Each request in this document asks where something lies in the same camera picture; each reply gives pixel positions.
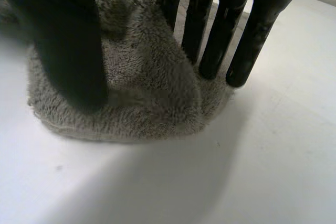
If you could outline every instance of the white table surface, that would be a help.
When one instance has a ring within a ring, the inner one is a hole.
[[[178,141],[51,134],[26,104],[26,61],[0,34],[0,224],[336,223],[335,7],[294,0],[246,86]]]

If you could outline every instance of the white surface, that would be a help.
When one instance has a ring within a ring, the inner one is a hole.
[[[0,223],[336,223],[335,37],[336,7],[294,0],[205,132],[122,146],[48,132],[1,36]]]

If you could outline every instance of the fuzzy gray cloth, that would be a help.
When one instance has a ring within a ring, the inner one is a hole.
[[[177,42],[183,36],[188,0],[180,2],[175,37],[154,0],[97,0],[97,4],[108,83],[123,104],[95,115],[80,114],[51,86],[32,47],[28,104],[50,130],[92,141],[159,140],[195,134],[221,112],[233,93],[225,84],[227,64],[216,80],[201,80]],[[238,26],[235,45],[246,16]]]

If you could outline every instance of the gray towel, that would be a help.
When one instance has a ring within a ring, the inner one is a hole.
[[[216,80],[202,80],[177,42],[183,36],[188,0],[180,2],[175,36],[154,0],[97,0],[97,5],[108,83],[122,105],[80,114],[51,86],[31,47],[28,104],[49,129],[85,140],[140,142],[195,134],[221,112],[233,94],[225,83],[227,64]],[[216,9],[214,4],[204,44]]]

